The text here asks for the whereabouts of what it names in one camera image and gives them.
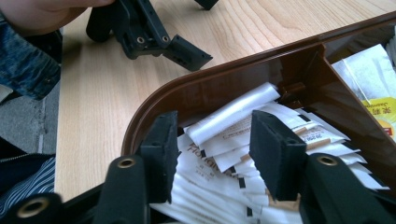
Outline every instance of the condiment packet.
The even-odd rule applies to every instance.
[[[347,141],[335,142],[322,147],[316,147],[311,150],[307,150],[306,154],[311,155],[313,153],[321,152],[333,155],[335,157],[343,156],[353,152],[360,152],[360,149],[354,148]]]
[[[254,160],[251,158],[247,161],[241,161],[230,168],[233,175],[242,175],[255,170],[257,169],[254,165]]]
[[[374,178],[369,170],[359,163],[354,163],[348,166],[352,173],[359,179],[367,189],[390,189],[389,187],[381,184],[379,180]]]
[[[244,173],[239,173],[239,174],[232,174],[234,176],[239,177],[254,177],[254,176],[259,176],[260,172],[257,169],[252,169],[249,171],[245,171]]]
[[[255,212],[260,212],[267,205],[267,202],[262,202],[261,205],[252,203],[242,194],[252,192],[264,195],[266,187],[260,176],[236,178],[223,174],[213,161],[202,160],[199,148],[186,134],[181,135],[177,141],[181,151],[177,159],[177,173],[187,176],[192,184],[224,197],[234,198]]]
[[[303,223],[299,212],[280,209],[276,207],[264,207],[262,209],[261,223],[265,224],[299,224]]]
[[[298,108],[295,110],[296,112],[300,113],[301,115],[304,115],[306,118],[309,118],[310,120],[313,120],[317,123],[319,123],[321,126],[323,126],[327,131],[334,133],[336,135],[339,135],[346,140],[350,140],[348,136],[346,136],[344,133],[340,132],[338,129],[334,128],[331,124],[326,122],[325,120],[321,119],[314,113],[306,112],[302,108]]]
[[[307,130],[299,134],[299,137],[306,142],[307,150],[345,140],[343,136],[331,133],[322,126],[316,126],[310,130]]]
[[[317,125],[314,121],[301,115],[297,111],[276,102],[270,102],[259,110],[276,116],[295,133],[298,133],[301,129],[307,130],[309,127]]]
[[[301,116],[298,112],[276,102],[269,102],[259,108],[259,110],[273,114],[290,129],[295,129],[295,132],[309,130],[318,125],[314,121]],[[221,133],[203,142],[200,145],[200,149],[204,151],[206,157],[214,157],[236,148],[247,146],[250,143],[250,129],[251,115],[248,115]]]
[[[216,155],[213,157],[213,159],[215,160],[216,165],[219,167],[220,171],[224,172],[235,164],[250,159],[248,151],[248,146],[239,147],[231,151]]]
[[[209,138],[250,115],[253,109],[274,101],[279,96],[274,85],[269,82],[264,83],[232,100],[205,119],[185,128],[184,132],[192,139],[195,145],[200,147]]]
[[[214,157],[233,149],[247,146],[250,142],[251,115],[200,145],[206,157]]]
[[[248,223],[245,205],[201,189],[179,174],[175,174],[172,203],[150,207],[183,223]]]
[[[363,156],[359,155],[358,153],[350,153],[346,155],[339,156],[339,158],[346,164],[351,165],[356,162],[359,163],[367,163],[367,160],[363,158]]]

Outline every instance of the brown plastic tray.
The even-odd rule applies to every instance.
[[[342,38],[350,42],[394,22],[396,12],[175,79],[137,109],[121,154],[135,153],[161,113],[178,111],[178,126],[183,128],[246,91],[271,82],[278,86],[281,104],[304,106],[350,137],[368,161],[367,167],[396,196],[396,144],[332,69],[329,60],[336,60],[340,52],[345,54],[347,47],[326,50]]]

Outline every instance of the black plastic part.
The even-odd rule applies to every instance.
[[[201,7],[210,10],[219,0],[195,0]]]
[[[140,157],[122,156],[110,163],[92,223],[150,223],[145,165]]]
[[[295,201],[307,158],[306,143],[276,116],[252,113],[250,157],[274,199]]]
[[[209,7],[217,1],[199,2]],[[171,41],[149,0],[118,0],[109,6],[93,8],[86,28],[88,37],[105,42],[111,31],[132,60],[141,55],[164,54],[184,68],[196,71],[212,59],[187,40],[179,40],[178,35]]]
[[[341,159],[312,154],[304,175],[308,186],[300,206],[304,223],[396,223]]]
[[[175,35],[163,56],[190,71],[199,70],[213,59],[179,35]]]
[[[14,204],[0,223],[61,223],[62,210],[63,204],[58,194],[35,194]]]
[[[154,120],[145,141],[137,152],[146,163],[148,202],[172,202],[171,190],[176,173],[177,112],[160,115]]]

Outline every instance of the wooden table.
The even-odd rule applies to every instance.
[[[219,0],[209,11],[193,0],[151,0],[168,34],[213,60],[203,69],[396,10],[392,0]],[[105,180],[125,130],[161,85],[190,72],[163,56],[129,60],[115,38],[85,34],[87,10],[64,28],[55,191],[64,202]]]

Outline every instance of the white packet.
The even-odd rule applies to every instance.
[[[265,189],[263,180],[258,176],[255,179],[244,179],[245,186],[241,189],[240,182],[242,180],[231,175],[223,174],[219,171],[217,165],[209,160],[201,159],[199,148],[190,140],[186,134],[181,135],[178,139],[178,146],[181,154],[177,158],[177,173],[187,176],[191,183],[200,188],[214,191],[225,197],[230,197],[244,203],[254,211],[261,211],[265,202],[258,206],[252,204],[248,198],[243,196],[243,191],[254,191]]]
[[[380,44],[334,63],[332,68],[360,100],[396,97],[396,74]]]
[[[184,132],[192,139],[195,145],[200,147],[204,141],[247,117],[254,109],[279,97],[280,95],[274,85],[268,82],[264,83],[232,100],[205,119],[185,128]]]
[[[360,149],[353,149],[349,147],[347,142],[335,142],[322,147],[316,147],[311,150],[307,150],[306,154],[311,155],[313,153],[326,153],[335,157],[343,156],[353,152],[360,152]]]
[[[230,198],[193,185],[176,174],[172,203],[151,203],[150,207],[184,223],[246,223],[246,206]]]
[[[316,126],[298,135],[306,142],[306,149],[322,147],[330,143],[344,140],[345,138],[335,133],[329,132],[322,126]]]
[[[367,163],[367,160],[363,158],[363,156],[358,153],[350,153],[346,155],[342,155],[339,157],[346,165],[351,165],[354,163]]]
[[[247,161],[241,161],[230,168],[233,175],[245,174],[252,171],[256,171],[257,168],[254,164],[253,159],[248,159]]]
[[[302,129],[304,126],[317,125],[308,118],[302,117],[297,111],[290,109],[284,105],[280,105],[276,102],[270,102],[259,110],[276,116],[286,126],[288,126],[288,128],[296,130],[296,132],[298,132],[298,130]]]
[[[352,173],[359,179],[367,189],[390,189],[378,183],[372,176],[371,172],[359,163],[354,163],[348,166]]]
[[[249,146],[244,146],[216,155],[213,157],[213,159],[215,160],[220,171],[223,173],[235,164],[248,160],[250,158],[248,152]]]
[[[348,136],[346,136],[344,133],[340,132],[338,129],[334,128],[331,124],[329,124],[328,122],[326,122],[325,120],[321,119],[320,117],[318,117],[316,114],[314,113],[308,113],[305,110],[299,108],[296,109],[295,111],[297,111],[298,113],[300,113],[301,115],[306,116],[307,118],[314,120],[315,122],[319,123],[320,125],[322,125],[327,131],[334,133],[336,135],[339,135],[343,138],[345,138],[346,140],[350,140]]]
[[[275,207],[262,209],[261,223],[265,224],[302,224],[303,220],[299,212],[284,210]]]
[[[251,115],[239,120],[231,127],[200,145],[207,157],[229,152],[250,143]]]
[[[239,174],[232,174],[238,178],[242,178],[242,177],[254,177],[254,176],[260,176],[260,171],[256,170],[250,170],[250,171],[246,171],[244,173],[239,173]]]
[[[314,121],[303,119],[300,117],[300,114],[293,109],[276,102],[269,102],[263,107],[258,108],[258,110],[273,114],[290,129],[296,129],[296,132],[307,130],[317,125]],[[249,145],[250,133],[251,115],[248,115],[221,133],[203,142],[199,147],[205,152],[207,157],[214,157],[236,148]]]

